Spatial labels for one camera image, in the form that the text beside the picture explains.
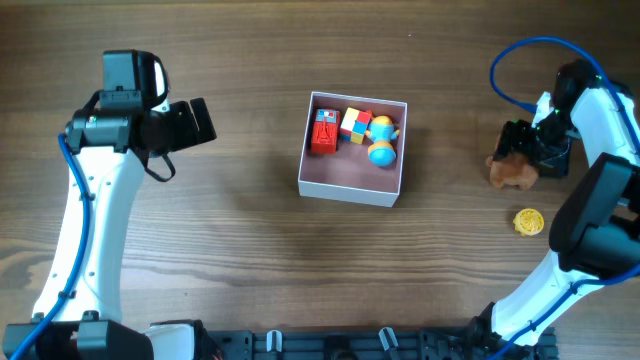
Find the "brown plush bear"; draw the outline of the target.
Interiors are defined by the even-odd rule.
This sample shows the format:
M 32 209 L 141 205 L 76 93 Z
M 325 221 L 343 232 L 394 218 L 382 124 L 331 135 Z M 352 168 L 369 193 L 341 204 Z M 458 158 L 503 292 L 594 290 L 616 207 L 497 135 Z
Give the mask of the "brown plush bear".
M 530 164 L 529 158 L 517 152 L 501 160 L 489 156 L 486 165 L 490 168 L 489 182 L 496 188 L 508 185 L 528 190 L 539 178 L 539 170 Z

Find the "yellow round toy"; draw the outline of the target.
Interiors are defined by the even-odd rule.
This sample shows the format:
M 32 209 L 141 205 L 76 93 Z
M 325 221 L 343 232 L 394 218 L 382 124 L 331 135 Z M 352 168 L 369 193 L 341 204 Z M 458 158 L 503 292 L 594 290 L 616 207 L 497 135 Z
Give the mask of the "yellow round toy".
M 514 229 L 523 236 L 534 236 L 544 229 L 544 217 L 533 209 L 525 208 L 520 210 L 513 219 Z

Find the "red toy fire truck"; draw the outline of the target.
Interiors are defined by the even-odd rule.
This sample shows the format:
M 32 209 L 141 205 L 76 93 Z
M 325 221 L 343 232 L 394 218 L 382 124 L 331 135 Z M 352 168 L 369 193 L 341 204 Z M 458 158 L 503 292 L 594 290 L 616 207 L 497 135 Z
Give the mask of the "red toy fire truck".
M 337 151 L 341 114 L 335 109 L 317 109 L 311 135 L 311 152 L 332 155 Z

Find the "blue orange toy figure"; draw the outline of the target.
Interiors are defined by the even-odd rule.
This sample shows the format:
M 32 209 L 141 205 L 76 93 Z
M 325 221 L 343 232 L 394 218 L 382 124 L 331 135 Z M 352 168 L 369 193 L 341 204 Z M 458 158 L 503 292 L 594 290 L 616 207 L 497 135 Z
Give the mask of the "blue orange toy figure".
M 400 130 L 390 117 L 382 115 L 372 119 L 365 136 L 372 142 L 368 147 L 368 158 L 378 167 L 391 165 L 396 159 L 396 151 L 392 142 L 397 140 Z

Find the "multicolour puzzle cube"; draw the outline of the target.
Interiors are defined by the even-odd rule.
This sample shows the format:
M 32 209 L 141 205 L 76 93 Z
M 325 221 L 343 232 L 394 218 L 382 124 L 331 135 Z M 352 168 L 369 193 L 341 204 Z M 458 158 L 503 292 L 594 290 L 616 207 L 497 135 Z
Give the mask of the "multicolour puzzle cube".
M 370 110 L 361 111 L 349 107 L 341 121 L 340 138 L 351 143 L 362 144 L 372 118 L 373 113 Z

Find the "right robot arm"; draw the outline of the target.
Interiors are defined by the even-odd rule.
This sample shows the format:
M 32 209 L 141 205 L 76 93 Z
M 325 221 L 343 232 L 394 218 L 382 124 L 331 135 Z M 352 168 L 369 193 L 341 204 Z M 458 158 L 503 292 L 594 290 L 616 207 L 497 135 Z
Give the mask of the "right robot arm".
M 540 176 L 567 174 L 580 140 L 589 170 L 557 211 L 549 251 L 519 287 L 489 304 L 469 324 L 472 349 L 531 355 L 544 330 L 587 295 L 639 274 L 639 127 L 622 83 L 606 79 L 587 59 L 563 65 L 552 92 L 533 107 L 532 121 L 506 123 L 487 160 L 490 181 L 530 188 Z

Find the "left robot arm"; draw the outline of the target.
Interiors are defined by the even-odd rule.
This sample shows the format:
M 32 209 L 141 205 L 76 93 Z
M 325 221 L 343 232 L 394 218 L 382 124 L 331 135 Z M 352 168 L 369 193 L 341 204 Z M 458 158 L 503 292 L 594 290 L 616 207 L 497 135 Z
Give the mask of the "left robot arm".
M 153 158 L 216 137 L 201 98 L 170 103 L 158 56 L 103 55 L 103 86 L 58 137 L 69 187 L 48 279 L 22 324 L 10 324 L 10 359 L 220 359 L 199 320 L 157 322 L 136 331 L 122 322 L 120 280 L 131 208 Z

